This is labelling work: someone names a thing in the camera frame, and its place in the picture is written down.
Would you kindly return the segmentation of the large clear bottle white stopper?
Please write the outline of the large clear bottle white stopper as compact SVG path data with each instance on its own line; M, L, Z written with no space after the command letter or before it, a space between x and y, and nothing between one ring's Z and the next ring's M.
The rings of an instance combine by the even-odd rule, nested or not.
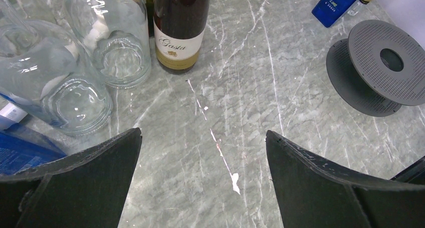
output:
M151 72L145 0L64 0L68 23L100 78L132 88Z

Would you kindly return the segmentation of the green bottle grey cap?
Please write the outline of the green bottle grey cap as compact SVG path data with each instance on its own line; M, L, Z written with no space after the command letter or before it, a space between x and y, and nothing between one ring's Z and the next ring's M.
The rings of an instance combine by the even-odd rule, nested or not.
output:
M146 0L146 8L147 8L147 18L148 18L148 31L149 31L149 36L153 37L154 36L154 28L153 28L153 14L154 14L154 4L153 4L153 0Z

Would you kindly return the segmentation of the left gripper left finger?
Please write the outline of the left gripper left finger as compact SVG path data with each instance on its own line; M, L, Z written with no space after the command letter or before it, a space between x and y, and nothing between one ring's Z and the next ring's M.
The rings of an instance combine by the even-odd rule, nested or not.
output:
M118 227L142 144L139 128L1 177L1 227Z

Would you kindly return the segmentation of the brown bottle gold foil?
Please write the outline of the brown bottle gold foil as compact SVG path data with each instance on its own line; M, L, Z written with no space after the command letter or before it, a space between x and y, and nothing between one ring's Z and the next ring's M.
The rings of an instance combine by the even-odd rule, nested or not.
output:
M209 0L153 0L155 52L169 73L188 72L199 57Z

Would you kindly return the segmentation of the blue bottle silver cap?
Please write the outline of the blue bottle silver cap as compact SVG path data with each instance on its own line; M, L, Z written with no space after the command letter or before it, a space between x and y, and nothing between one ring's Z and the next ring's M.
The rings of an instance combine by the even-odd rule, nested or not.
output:
M356 0L320 0L312 15L326 28L331 27Z

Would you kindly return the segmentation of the clear bottle chrome cap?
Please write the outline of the clear bottle chrome cap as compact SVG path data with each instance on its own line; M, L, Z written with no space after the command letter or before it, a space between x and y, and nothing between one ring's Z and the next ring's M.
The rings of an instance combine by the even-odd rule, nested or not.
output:
M12 102L1 109L1 176L67 156L50 138L21 123L27 115Z

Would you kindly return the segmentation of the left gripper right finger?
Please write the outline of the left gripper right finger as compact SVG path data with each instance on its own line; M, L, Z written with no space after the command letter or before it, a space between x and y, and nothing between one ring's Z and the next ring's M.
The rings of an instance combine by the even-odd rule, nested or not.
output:
M266 152L284 227L424 227L424 185L352 170L271 130Z

